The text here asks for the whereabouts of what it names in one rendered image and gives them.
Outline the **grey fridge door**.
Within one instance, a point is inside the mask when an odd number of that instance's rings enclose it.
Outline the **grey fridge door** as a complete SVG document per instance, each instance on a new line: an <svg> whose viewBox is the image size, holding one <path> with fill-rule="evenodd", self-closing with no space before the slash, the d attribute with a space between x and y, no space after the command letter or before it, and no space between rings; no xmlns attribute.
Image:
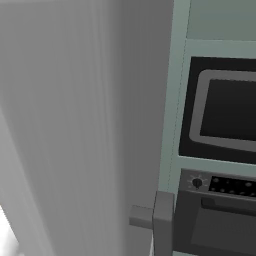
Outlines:
<svg viewBox="0 0 256 256"><path fill-rule="evenodd" d="M51 256L149 256L173 0L0 0L0 108Z"/></svg>

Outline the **pale green cabinet column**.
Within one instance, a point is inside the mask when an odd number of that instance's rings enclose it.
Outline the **pale green cabinet column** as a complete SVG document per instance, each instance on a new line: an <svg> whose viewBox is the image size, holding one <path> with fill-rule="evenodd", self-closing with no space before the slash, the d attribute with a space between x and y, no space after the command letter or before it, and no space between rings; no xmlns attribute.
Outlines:
<svg viewBox="0 0 256 256"><path fill-rule="evenodd" d="M256 164L181 156L180 135L193 57L256 59L256 0L174 0L158 188L173 193L183 169L256 179ZM173 256L196 256L174 250Z"/></svg>

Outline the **black microwave oven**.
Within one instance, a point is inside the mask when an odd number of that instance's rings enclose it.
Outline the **black microwave oven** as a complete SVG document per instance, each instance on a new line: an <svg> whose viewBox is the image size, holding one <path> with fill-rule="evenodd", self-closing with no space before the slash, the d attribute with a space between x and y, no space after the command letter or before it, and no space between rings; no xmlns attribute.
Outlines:
<svg viewBox="0 0 256 256"><path fill-rule="evenodd" d="M256 59L191 59L179 154L256 164Z"/></svg>

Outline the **dark grey oven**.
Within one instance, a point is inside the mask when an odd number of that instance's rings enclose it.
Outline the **dark grey oven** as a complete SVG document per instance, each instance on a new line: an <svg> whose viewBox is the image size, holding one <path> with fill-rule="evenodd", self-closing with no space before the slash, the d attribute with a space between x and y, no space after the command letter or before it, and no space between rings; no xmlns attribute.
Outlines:
<svg viewBox="0 0 256 256"><path fill-rule="evenodd" d="M203 181L198 189L194 178ZM183 169L174 250L196 256L256 256L256 179Z"/></svg>

